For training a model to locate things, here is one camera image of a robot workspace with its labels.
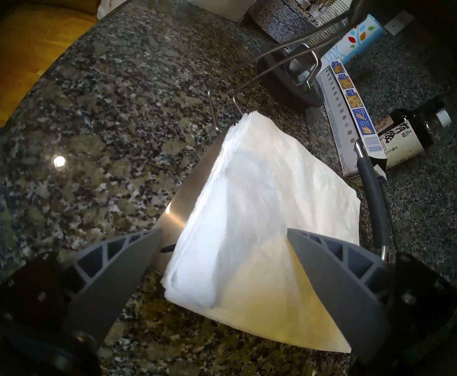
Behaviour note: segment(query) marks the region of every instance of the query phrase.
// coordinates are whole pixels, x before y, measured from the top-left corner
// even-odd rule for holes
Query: wooden floor
[[[45,70],[96,23],[91,14],[21,4],[0,23],[0,127]]]

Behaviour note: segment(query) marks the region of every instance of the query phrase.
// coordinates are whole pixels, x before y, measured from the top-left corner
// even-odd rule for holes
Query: canister with leaf design
[[[323,55],[321,71],[334,60],[340,60],[343,64],[347,63],[354,56],[366,51],[385,33],[385,28],[372,15],[368,14],[366,20],[354,27]]]

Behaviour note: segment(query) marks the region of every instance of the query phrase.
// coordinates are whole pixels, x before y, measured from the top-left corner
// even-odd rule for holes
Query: bottle cap
[[[435,115],[438,117],[443,128],[446,128],[449,124],[451,124],[451,118],[446,109],[440,110]]]
[[[441,109],[444,109],[444,101],[440,95],[436,95],[434,98],[428,100],[423,105],[417,107],[413,113],[415,115],[425,114],[432,115],[436,114]]]

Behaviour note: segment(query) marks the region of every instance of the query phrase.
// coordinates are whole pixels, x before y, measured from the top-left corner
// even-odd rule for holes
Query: black handle
[[[368,201],[371,226],[373,227],[373,245],[381,248],[382,259],[386,261],[390,249],[390,236],[385,199],[383,198],[380,183],[376,178],[373,164],[361,139],[357,139],[354,148],[357,153],[357,169],[359,170],[366,193],[366,200]]]
[[[349,15],[350,25],[355,27],[364,21],[369,11],[373,9],[374,2],[375,0],[352,0]]]

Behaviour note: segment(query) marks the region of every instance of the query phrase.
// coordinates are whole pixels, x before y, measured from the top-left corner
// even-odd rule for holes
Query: stack of paper towels
[[[272,120],[245,114],[178,239],[162,279],[166,298],[261,337],[350,352],[287,242],[288,228],[358,244],[359,199]]]

